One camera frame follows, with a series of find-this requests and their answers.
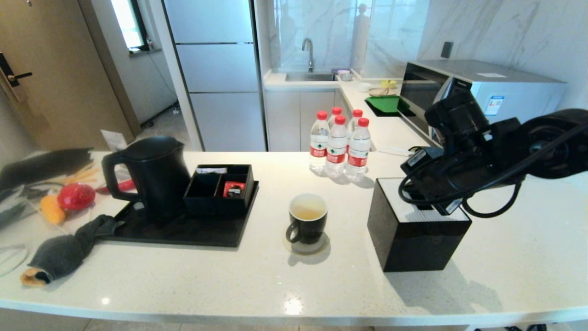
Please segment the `black electric kettle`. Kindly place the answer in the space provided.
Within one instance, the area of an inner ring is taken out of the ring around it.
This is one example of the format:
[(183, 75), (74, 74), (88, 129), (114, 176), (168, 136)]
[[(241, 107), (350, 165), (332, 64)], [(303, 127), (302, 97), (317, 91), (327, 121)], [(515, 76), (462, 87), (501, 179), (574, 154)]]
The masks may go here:
[[(170, 136), (145, 138), (106, 155), (102, 169), (114, 199), (141, 202), (154, 217), (171, 218), (185, 209), (183, 197), (191, 175), (183, 157), (184, 144)], [(119, 188), (115, 167), (125, 165), (136, 193)]]

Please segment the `black tissue box white lid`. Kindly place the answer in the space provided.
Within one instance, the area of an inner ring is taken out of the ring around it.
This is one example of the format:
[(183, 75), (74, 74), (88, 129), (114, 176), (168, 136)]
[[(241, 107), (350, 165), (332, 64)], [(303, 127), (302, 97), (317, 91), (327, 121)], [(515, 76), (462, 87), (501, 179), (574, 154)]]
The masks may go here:
[(460, 208), (449, 216), (400, 198), (400, 178), (376, 179), (367, 229), (385, 273), (443, 270), (472, 225)]

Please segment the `silver microwave oven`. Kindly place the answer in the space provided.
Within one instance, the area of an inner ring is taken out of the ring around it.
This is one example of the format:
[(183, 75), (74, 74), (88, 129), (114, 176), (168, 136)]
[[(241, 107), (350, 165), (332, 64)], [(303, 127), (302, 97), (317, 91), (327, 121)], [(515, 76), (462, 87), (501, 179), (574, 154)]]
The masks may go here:
[(441, 134), (429, 126), (428, 107), (469, 91), (490, 123), (517, 118), (526, 122), (556, 111), (564, 81), (474, 59), (428, 59), (406, 65), (398, 111), (429, 145), (441, 147)]

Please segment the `round translucent coaster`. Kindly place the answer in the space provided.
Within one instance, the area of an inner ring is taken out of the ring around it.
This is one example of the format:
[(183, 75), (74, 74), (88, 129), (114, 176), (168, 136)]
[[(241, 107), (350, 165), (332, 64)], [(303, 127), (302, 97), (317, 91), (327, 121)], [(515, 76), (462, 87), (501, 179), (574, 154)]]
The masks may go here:
[(326, 247), (330, 245), (330, 238), (327, 233), (323, 233), (320, 239), (313, 244), (304, 244), (300, 242), (290, 243), (286, 239), (286, 237), (282, 237), (282, 244), (284, 247), (293, 254), (298, 254), (302, 256), (310, 256), (312, 254), (320, 253), (321, 251), (325, 250)]

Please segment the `white sink cabinet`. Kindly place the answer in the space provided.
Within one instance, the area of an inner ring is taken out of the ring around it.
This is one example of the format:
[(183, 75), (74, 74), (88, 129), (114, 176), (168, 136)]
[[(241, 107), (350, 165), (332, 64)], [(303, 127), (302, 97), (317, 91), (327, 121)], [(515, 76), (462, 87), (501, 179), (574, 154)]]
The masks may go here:
[(351, 108), (338, 89), (265, 90), (267, 146), (270, 152), (307, 152), (317, 112), (340, 107), (350, 119)]

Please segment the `steel kitchen sink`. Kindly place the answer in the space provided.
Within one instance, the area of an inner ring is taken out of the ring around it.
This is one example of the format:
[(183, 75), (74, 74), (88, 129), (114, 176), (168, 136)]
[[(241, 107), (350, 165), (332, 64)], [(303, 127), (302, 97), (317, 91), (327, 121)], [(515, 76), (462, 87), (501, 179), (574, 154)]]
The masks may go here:
[(328, 82), (336, 81), (333, 73), (286, 73), (285, 81), (288, 82)]

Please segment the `chrome kitchen faucet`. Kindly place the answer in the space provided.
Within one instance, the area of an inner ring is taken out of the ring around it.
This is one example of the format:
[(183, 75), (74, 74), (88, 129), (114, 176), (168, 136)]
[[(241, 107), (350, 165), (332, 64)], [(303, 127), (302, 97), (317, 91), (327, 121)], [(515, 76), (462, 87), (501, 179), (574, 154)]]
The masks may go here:
[(305, 38), (303, 40), (303, 45), (301, 48), (302, 51), (306, 51), (308, 52), (309, 55), (309, 60), (307, 63), (307, 70), (309, 73), (313, 73), (315, 70), (315, 59), (314, 59), (314, 45), (313, 42), (310, 38)]

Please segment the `black rectangular tray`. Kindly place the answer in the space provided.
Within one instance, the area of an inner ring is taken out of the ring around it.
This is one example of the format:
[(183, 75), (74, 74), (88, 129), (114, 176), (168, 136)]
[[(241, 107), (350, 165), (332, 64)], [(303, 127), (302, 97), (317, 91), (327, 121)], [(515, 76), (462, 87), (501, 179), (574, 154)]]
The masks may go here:
[(130, 202), (115, 216), (115, 233), (101, 239), (236, 249), (241, 243), (258, 190), (259, 182), (255, 181), (252, 201), (241, 216), (192, 216), (184, 212), (170, 220), (156, 222), (148, 219), (146, 209), (136, 209), (135, 203)]

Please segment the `white paper leaflet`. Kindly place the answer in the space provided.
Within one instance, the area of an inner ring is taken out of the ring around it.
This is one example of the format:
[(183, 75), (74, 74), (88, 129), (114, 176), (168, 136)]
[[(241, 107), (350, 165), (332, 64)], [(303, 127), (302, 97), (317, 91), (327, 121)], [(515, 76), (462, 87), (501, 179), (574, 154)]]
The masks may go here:
[(121, 151), (128, 146), (122, 133), (107, 130), (101, 130), (101, 133), (112, 152)]

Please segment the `orange stick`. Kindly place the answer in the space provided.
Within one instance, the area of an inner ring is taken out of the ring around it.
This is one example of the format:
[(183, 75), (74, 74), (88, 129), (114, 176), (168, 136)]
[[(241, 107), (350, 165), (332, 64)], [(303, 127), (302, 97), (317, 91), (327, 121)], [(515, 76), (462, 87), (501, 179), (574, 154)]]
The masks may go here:
[(91, 163), (75, 174), (61, 179), (60, 182), (63, 184), (96, 182), (96, 175), (101, 171), (101, 168), (97, 168), (94, 163)]

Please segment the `red round toy fruit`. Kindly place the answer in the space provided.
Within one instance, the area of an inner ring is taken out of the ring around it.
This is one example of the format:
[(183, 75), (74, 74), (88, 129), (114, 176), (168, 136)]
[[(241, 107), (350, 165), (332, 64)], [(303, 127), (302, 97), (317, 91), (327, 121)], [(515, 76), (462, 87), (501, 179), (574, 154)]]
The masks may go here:
[(95, 190), (86, 184), (71, 183), (57, 195), (57, 203), (63, 209), (83, 210), (90, 207), (96, 198)]

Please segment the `dark grey cloth sleeve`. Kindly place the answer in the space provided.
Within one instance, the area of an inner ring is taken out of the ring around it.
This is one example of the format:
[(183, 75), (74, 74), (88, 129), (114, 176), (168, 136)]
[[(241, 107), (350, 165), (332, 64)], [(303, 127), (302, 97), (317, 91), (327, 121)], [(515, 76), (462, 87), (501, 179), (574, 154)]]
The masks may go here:
[(50, 238), (38, 247), (29, 268), (20, 276), (27, 287), (43, 287), (67, 277), (90, 255), (98, 239), (115, 233), (119, 222), (100, 215), (80, 227), (74, 234)]

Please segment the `orange toy fruit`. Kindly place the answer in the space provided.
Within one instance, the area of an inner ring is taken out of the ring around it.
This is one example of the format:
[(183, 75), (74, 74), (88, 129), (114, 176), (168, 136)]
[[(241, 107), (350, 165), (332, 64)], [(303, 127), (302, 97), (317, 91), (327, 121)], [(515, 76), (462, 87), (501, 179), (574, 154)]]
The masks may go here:
[(55, 194), (49, 194), (40, 199), (40, 210), (50, 224), (61, 225), (65, 222), (67, 215)]

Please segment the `brown wooden door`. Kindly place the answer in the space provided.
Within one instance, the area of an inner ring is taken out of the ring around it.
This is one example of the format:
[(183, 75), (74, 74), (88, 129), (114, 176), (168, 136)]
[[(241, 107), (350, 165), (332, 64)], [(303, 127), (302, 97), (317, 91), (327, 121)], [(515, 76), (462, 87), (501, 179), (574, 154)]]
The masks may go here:
[(112, 86), (79, 0), (0, 0), (0, 54), (13, 75), (0, 72), (0, 86), (36, 147), (107, 150), (102, 130), (135, 139), (138, 121)]

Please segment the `window with dark frame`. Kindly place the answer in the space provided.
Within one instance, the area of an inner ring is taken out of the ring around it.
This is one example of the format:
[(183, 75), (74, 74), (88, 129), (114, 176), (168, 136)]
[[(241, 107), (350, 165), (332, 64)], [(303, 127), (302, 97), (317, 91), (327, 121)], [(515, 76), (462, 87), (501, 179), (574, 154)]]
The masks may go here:
[(141, 17), (138, 0), (110, 0), (110, 2), (129, 52), (135, 54), (148, 51), (147, 30)]

